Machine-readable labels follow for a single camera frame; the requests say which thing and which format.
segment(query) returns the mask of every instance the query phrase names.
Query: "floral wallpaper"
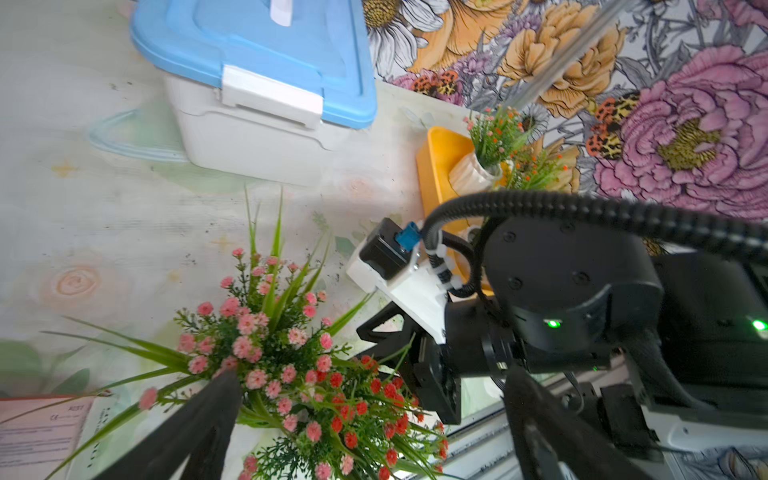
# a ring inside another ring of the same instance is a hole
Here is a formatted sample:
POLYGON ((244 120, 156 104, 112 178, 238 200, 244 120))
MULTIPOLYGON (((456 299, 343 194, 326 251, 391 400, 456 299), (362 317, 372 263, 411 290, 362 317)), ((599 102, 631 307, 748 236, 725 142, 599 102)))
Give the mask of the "floral wallpaper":
MULTIPOLYGON (((375 74, 479 111, 529 82, 604 0, 363 0, 375 74)), ((768 217, 768 1, 645 0, 525 114, 573 191, 768 217)))

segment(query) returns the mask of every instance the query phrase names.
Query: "white latch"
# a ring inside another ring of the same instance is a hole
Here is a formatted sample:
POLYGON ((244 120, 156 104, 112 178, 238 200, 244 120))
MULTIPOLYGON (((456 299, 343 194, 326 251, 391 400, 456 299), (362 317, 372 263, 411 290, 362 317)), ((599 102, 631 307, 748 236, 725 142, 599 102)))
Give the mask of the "white latch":
POLYGON ((323 116, 323 97, 233 65, 224 65, 221 103, 253 108, 317 128, 323 116))

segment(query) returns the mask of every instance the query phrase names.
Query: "black screw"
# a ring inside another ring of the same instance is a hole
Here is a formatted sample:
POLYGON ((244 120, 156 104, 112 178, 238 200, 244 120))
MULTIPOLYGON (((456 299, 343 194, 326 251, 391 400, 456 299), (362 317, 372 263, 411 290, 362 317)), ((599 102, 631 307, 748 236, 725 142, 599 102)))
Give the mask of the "black screw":
POLYGON ((586 285, 589 283, 589 275, 585 272, 576 272, 573 274, 574 283, 577 285, 586 285))

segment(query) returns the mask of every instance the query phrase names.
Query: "white handle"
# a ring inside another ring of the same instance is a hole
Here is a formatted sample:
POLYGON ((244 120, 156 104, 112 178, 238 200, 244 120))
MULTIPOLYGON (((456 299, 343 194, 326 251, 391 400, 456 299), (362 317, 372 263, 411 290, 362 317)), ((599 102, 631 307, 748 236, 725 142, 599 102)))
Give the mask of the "white handle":
POLYGON ((293 17, 293 0, 272 0, 270 3, 270 18, 283 27, 290 27, 293 17))

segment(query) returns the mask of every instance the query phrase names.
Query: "white daisy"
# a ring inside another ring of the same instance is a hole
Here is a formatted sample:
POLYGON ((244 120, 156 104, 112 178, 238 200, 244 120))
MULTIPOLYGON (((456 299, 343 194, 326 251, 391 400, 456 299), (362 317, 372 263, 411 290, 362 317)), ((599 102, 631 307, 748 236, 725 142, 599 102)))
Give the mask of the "white daisy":
POLYGON ((363 0, 375 73, 389 78, 412 66, 416 49, 427 45, 412 29, 439 30, 442 18, 438 15, 449 8, 448 0, 363 0))

